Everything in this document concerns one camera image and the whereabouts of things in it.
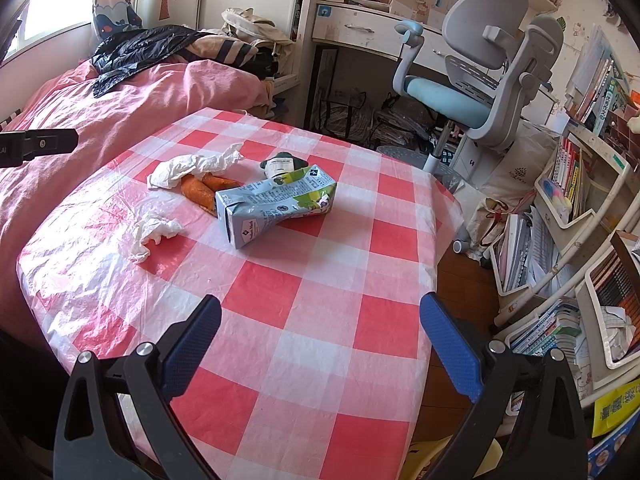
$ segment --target red and white checkered tablecloth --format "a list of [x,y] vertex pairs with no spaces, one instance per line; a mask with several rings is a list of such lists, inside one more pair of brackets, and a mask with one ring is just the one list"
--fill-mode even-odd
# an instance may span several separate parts
[[[159,161],[235,142],[246,158],[225,176],[261,180],[258,162],[288,151],[338,181],[332,211],[286,221],[235,250],[220,223],[178,192],[147,190]],[[132,225],[147,211],[185,231],[151,244],[136,265],[127,259]],[[435,289],[437,261],[460,224],[453,197],[421,170],[206,108],[80,185],[26,246],[18,275],[67,370],[84,349],[103,358],[157,341],[216,295],[222,325],[172,408],[221,478],[393,480],[431,350],[418,302]]]

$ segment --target metal screw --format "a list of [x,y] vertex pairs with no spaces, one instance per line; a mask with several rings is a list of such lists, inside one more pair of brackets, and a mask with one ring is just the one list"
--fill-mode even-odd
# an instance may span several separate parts
[[85,350],[78,356],[79,363],[82,363],[82,364],[88,363],[90,360],[91,360],[91,352],[87,350]]
[[498,341],[497,339],[492,339],[489,341],[489,350],[494,354],[501,354],[506,350],[506,346],[502,341]]
[[136,348],[136,354],[138,355],[149,355],[154,349],[153,343],[140,343]]
[[564,352],[559,348],[552,348],[550,354],[554,361],[562,361],[564,359]]

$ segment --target window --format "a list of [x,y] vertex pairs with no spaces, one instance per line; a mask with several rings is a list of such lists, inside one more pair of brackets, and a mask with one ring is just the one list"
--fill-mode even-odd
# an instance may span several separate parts
[[92,20],[92,0],[29,0],[7,56],[58,30]]

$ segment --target pink bedsheet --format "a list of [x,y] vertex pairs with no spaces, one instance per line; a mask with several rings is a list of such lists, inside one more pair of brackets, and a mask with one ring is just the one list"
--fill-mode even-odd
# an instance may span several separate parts
[[45,83],[8,129],[75,128],[69,155],[0,170],[0,328],[44,348],[20,291],[18,254],[49,213],[83,180],[164,126],[205,107],[246,110],[268,98],[257,77],[211,60],[159,64],[99,99],[89,61]]

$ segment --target black clamp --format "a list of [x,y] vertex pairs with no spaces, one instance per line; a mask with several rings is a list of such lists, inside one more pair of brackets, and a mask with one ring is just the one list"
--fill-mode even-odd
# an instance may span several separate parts
[[181,396],[216,335],[220,302],[206,296],[157,344],[141,343],[126,357],[98,359],[82,352],[62,403],[54,446],[54,478],[156,480],[143,465],[118,401],[130,395],[156,457],[170,480],[220,480],[175,418],[169,402]]
[[495,469],[476,478],[587,478],[584,419],[562,351],[535,357],[514,354],[502,341],[485,342],[434,293],[420,302],[420,322],[456,390],[474,403],[425,480],[471,480],[515,392],[524,398],[503,456]]

